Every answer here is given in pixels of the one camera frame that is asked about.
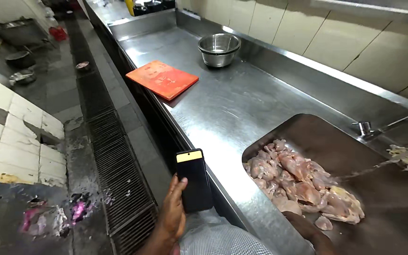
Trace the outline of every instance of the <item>sink basin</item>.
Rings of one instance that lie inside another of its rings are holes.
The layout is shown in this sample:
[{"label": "sink basin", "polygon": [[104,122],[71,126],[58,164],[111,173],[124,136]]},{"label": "sink basin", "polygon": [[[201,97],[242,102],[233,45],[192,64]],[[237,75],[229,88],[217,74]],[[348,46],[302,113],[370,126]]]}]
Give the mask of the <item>sink basin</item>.
[{"label": "sink basin", "polygon": [[[332,221],[334,229],[324,231],[341,254],[408,254],[408,172],[395,164],[363,171],[386,159],[310,114],[295,115],[254,142],[243,152],[242,162],[274,139],[286,139],[288,147],[341,177],[340,186],[360,200],[366,217],[359,224]],[[364,174],[348,177],[360,172]],[[306,216],[312,222],[317,217]]]}]

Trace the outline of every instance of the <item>small bowl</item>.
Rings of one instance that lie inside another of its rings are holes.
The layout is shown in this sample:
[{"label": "small bowl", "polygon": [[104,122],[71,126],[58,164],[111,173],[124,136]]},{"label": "small bowl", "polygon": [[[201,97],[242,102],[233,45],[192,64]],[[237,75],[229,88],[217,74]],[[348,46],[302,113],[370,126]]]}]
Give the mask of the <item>small bowl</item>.
[{"label": "small bowl", "polygon": [[223,67],[232,62],[240,44],[240,39],[232,34],[213,34],[201,38],[198,47],[206,65]]}]

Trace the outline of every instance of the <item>stainless steel counter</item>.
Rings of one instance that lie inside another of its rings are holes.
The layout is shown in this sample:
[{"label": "stainless steel counter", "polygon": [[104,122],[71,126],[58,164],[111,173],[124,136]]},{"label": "stainless steel counter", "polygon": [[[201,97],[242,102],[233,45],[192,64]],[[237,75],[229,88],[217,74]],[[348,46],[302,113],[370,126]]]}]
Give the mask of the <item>stainless steel counter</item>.
[{"label": "stainless steel counter", "polygon": [[[190,148],[203,150],[209,176],[246,228],[282,255],[313,251],[244,172],[245,148],[298,113],[354,138],[355,120],[377,116],[379,126],[408,113],[408,99],[191,14],[163,11],[108,28],[134,67],[160,60],[199,76],[170,102],[152,95]],[[240,36],[242,49],[230,66],[209,68],[198,40],[222,30]]]}]

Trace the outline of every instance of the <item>yellow bottle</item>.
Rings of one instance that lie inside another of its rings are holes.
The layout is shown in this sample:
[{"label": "yellow bottle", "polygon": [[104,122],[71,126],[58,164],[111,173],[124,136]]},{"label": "yellow bottle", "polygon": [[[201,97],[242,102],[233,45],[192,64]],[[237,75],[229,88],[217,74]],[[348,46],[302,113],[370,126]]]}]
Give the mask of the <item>yellow bottle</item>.
[{"label": "yellow bottle", "polygon": [[135,15],[133,14],[133,0],[125,0],[125,4],[127,5],[128,12],[130,12],[130,15],[134,17]]}]

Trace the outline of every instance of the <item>red cutting board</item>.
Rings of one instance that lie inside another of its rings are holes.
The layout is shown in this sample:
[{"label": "red cutting board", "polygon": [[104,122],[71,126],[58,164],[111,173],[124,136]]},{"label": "red cutting board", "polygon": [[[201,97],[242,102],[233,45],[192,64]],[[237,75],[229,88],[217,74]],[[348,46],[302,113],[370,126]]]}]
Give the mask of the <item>red cutting board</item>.
[{"label": "red cutting board", "polygon": [[199,79],[196,75],[177,70],[158,60],[141,66],[126,76],[166,100],[175,98]]}]

